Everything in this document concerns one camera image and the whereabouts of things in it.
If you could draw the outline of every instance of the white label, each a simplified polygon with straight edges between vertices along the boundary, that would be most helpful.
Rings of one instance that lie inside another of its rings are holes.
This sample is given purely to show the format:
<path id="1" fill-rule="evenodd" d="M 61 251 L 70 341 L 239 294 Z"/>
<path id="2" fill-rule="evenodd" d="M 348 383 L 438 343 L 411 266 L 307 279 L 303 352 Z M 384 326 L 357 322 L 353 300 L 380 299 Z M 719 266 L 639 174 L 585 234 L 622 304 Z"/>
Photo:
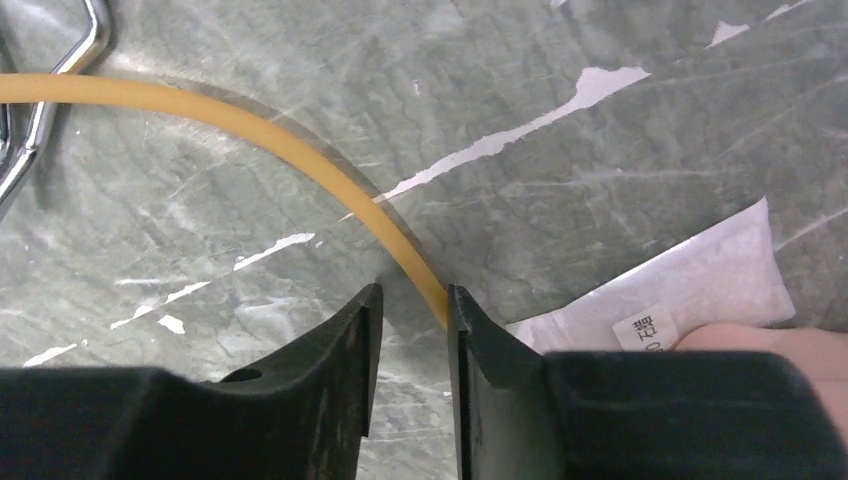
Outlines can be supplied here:
<path id="1" fill-rule="evenodd" d="M 664 352 L 671 350 L 680 335 L 663 305 L 653 307 L 612 326 L 624 350 L 639 352 Z"/>

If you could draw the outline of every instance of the yellow rubber tube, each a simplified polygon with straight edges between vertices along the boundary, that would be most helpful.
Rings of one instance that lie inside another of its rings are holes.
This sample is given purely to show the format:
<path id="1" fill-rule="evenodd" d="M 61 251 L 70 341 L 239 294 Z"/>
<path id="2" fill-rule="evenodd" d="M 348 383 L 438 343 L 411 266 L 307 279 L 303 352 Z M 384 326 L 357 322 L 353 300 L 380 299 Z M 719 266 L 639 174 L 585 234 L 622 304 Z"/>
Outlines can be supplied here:
<path id="1" fill-rule="evenodd" d="M 82 103 L 136 108 L 197 120 L 243 137 L 324 187 L 377 237 L 447 327 L 448 294 L 427 263 L 365 191 L 317 150 L 246 110 L 198 93 L 82 75 L 0 74 L 0 103 Z"/>

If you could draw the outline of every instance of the white packet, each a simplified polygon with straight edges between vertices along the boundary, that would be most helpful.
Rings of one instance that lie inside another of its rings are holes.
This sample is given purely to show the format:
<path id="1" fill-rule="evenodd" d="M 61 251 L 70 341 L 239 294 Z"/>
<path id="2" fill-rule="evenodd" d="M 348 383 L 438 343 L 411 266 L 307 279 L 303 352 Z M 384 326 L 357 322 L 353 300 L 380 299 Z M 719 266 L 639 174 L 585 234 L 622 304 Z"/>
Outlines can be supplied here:
<path id="1" fill-rule="evenodd" d="M 710 323 L 765 326 L 794 315 L 763 198 L 569 305 L 506 329 L 539 353 L 661 351 Z"/>

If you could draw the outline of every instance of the gray marble surface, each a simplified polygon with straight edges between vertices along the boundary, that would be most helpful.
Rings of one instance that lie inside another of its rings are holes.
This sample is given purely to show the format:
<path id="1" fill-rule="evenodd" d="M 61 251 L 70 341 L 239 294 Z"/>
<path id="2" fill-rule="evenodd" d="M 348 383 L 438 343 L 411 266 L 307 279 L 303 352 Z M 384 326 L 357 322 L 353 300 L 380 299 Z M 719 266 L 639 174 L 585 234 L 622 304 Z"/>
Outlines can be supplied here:
<path id="1" fill-rule="evenodd" d="M 845 1 L 111 4 L 97 73 L 202 91 L 308 138 L 501 323 L 765 195 L 793 322 L 848 328 Z M 23 71 L 49 70 L 84 22 L 76 0 L 0 4 Z M 73 107 L 59 123 L 0 223 L 4 365 L 220 378 L 379 279 L 360 478 L 456 477 L 444 334 L 338 203 L 192 122 Z"/>

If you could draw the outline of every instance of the pink silicone object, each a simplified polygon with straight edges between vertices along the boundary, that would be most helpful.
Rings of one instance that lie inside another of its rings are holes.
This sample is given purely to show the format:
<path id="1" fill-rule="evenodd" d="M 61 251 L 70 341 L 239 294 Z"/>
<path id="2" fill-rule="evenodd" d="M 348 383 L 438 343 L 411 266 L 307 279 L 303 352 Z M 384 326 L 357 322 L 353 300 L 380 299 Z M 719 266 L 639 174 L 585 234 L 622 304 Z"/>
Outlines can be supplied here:
<path id="1" fill-rule="evenodd" d="M 766 330 L 717 323 L 690 333 L 676 350 L 746 350 L 782 355 L 810 379 L 848 444 L 848 335 L 816 328 Z"/>

